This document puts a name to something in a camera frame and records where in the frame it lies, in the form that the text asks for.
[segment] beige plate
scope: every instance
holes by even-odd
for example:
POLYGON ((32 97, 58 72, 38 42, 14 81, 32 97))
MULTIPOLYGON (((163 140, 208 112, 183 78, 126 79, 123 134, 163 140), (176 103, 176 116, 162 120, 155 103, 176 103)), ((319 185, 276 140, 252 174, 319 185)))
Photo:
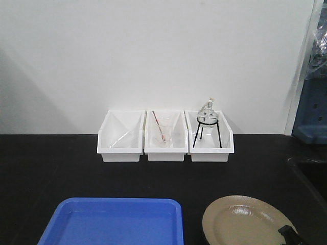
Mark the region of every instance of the beige plate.
POLYGON ((293 224, 273 206, 255 198, 230 195, 212 202, 202 226, 210 245, 279 245, 278 229, 293 224))

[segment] metal ring stand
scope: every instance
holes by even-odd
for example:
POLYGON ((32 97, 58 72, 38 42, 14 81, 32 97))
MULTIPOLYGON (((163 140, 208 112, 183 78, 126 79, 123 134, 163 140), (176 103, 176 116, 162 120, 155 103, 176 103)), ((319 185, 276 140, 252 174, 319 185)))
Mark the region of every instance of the metal ring stand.
MULTIPOLYGON (((201 126, 201 125, 211 126, 211 125, 215 125, 215 124, 217 125, 217 130, 218 130, 219 145, 220 145, 220 148, 222 148, 222 147, 221 147, 221 139, 220 139, 220 131, 219 131, 218 120, 217 120, 215 123, 213 123, 213 124, 205 124, 205 123, 203 123, 203 122, 200 122, 198 119, 196 119, 196 121, 199 123, 199 125, 198 125, 198 129, 196 130, 195 139, 194 139, 194 142, 193 142, 193 148, 194 148, 194 146, 195 146, 196 138, 198 137, 198 133, 199 133, 199 130, 200 130, 200 126, 201 126)), ((202 139, 202 133, 203 133, 203 127, 202 127, 202 129, 201 129, 200 139, 202 139)))

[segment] black countertop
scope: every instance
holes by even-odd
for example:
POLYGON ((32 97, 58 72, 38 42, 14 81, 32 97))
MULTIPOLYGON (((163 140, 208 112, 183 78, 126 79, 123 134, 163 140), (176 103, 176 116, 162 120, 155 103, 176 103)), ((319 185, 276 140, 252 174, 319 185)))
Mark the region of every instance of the black countertop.
POLYGON ((290 164, 326 147, 284 135, 234 135, 228 162, 104 163, 97 135, 0 136, 0 244, 37 244, 71 197, 171 198, 182 206, 184 244, 206 244, 202 216, 215 199, 247 195, 283 212, 311 245, 327 244, 327 203, 290 164))

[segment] black handle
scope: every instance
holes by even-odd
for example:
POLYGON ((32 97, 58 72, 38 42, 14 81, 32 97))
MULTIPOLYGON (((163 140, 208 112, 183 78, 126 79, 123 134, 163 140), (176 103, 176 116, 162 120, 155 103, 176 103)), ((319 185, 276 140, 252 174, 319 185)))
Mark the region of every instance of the black handle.
POLYGON ((286 245, 309 245, 291 226, 285 225, 281 227, 278 232, 284 237, 286 245))

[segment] white plastic bin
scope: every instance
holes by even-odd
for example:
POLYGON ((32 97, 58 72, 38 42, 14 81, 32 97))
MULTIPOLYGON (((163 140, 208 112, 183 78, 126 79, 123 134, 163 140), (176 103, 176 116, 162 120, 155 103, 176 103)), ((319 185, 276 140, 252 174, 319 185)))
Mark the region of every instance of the white plastic bin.
POLYGON ((154 110, 154 112, 160 128, 152 110, 147 111, 144 152, 148 155, 148 160, 184 161, 184 155, 189 151, 188 130, 184 112, 162 110, 154 110))
POLYGON ((220 148, 217 126, 211 129, 203 129, 202 139, 200 139, 201 127, 198 137, 193 147, 193 142, 199 123, 196 121, 197 111, 185 111, 186 121, 189 129, 189 145, 193 162, 227 162, 229 153, 234 153, 233 132, 222 111, 215 111, 218 114, 218 124, 220 130, 220 148))
POLYGON ((138 162, 143 154, 145 111, 108 111, 98 133, 104 162, 138 162))

